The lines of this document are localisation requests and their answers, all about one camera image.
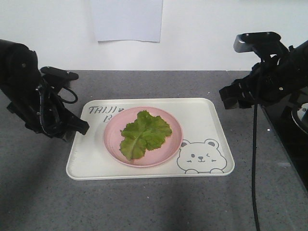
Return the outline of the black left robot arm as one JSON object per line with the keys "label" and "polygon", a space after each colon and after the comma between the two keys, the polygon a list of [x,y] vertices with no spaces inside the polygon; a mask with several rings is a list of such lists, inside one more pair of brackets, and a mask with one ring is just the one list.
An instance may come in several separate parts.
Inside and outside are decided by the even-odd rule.
{"label": "black left robot arm", "polygon": [[[39,69],[36,52],[24,44],[0,41],[0,89],[11,101],[7,109],[35,133],[60,139],[74,131],[87,133],[89,124],[64,106],[78,101],[70,88],[77,79],[78,74],[55,67]],[[74,100],[63,99],[62,89],[72,93]]]}

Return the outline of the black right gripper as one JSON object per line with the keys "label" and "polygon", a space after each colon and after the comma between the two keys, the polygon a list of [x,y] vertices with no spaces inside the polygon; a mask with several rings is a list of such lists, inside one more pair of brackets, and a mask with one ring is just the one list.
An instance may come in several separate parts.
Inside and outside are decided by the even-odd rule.
{"label": "black right gripper", "polygon": [[307,41],[296,48],[279,42],[279,51],[261,60],[243,80],[219,90],[225,109],[248,109],[255,103],[270,106],[308,85]]}

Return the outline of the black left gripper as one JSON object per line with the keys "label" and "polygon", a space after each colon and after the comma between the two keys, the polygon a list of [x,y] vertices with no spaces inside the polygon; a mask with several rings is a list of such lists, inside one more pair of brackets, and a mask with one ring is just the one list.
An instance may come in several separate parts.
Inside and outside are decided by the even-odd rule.
{"label": "black left gripper", "polygon": [[43,77],[38,77],[34,83],[31,80],[23,78],[15,84],[6,84],[6,96],[11,101],[7,109],[19,116],[27,129],[60,139],[68,132],[87,133],[88,122],[64,106],[78,101],[70,84],[53,86]]}

